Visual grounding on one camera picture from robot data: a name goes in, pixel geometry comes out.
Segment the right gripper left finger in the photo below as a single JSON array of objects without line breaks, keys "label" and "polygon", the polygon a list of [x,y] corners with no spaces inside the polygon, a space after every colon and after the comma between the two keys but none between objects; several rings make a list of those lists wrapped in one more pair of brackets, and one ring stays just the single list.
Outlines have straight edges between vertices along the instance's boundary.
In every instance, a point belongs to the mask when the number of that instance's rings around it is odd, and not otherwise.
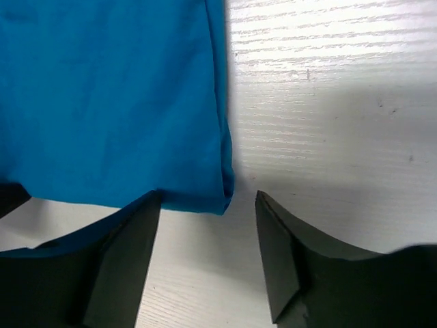
[{"label": "right gripper left finger", "polygon": [[1,253],[2,327],[134,327],[161,209],[151,191],[36,248]]}]

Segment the blue t-shirt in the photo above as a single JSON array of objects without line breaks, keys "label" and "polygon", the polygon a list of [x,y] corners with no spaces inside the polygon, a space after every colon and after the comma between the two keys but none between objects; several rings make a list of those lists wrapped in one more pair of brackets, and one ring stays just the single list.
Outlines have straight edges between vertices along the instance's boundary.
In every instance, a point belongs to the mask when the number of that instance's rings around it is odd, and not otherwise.
[{"label": "blue t-shirt", "polygon": [[222,215],[234,192],[223,1],[2,1],[1,186]]}]

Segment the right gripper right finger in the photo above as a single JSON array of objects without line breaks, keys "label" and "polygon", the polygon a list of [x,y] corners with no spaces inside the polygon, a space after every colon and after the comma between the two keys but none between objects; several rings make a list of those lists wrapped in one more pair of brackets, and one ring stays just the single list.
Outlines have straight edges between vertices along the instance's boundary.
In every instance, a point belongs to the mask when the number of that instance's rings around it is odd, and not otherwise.
[{"label": "right gripper right finger", "polygon": [[263,191],[255,212],[276,326],[436,326],[435,245],[388,254],[362,249],[297,218]]}]

